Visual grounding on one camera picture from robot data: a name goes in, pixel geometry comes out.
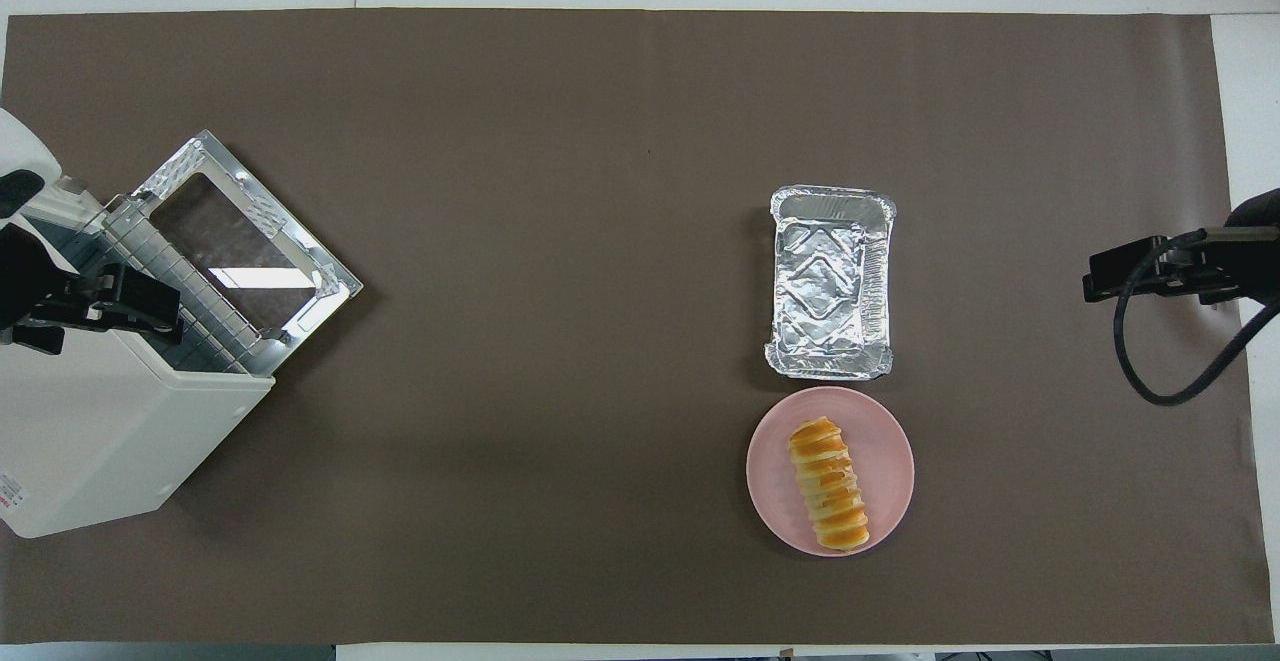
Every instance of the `brown tabletop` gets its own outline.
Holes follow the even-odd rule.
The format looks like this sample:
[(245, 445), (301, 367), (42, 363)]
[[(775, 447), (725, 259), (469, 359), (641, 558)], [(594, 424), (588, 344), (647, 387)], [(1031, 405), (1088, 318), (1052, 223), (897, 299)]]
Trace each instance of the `brown tabletop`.
[[(211, 129), (367, 284), (160, 511), (0, 533), (0, 641), (1271, 641), (1243, 360), (1148, 406), (1080, 298), (1229, 210), (1207, 18), (18, 17), (0, 100), (104, 200)], [(854, 559), (744, 483), (790, 183), (900, 210)], [(1239, 327), (1130, 316), (1158, 388)]]

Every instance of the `foil pan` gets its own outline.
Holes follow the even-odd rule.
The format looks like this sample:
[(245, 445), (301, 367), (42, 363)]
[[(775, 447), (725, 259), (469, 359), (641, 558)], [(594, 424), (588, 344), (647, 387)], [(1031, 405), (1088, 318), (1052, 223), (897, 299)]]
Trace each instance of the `foil pan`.
[(769, 210), (777, 222), (769, 365), (824, 380), (887, 374), (888, 241), (897, 208), (874, 191), (785, 186)]

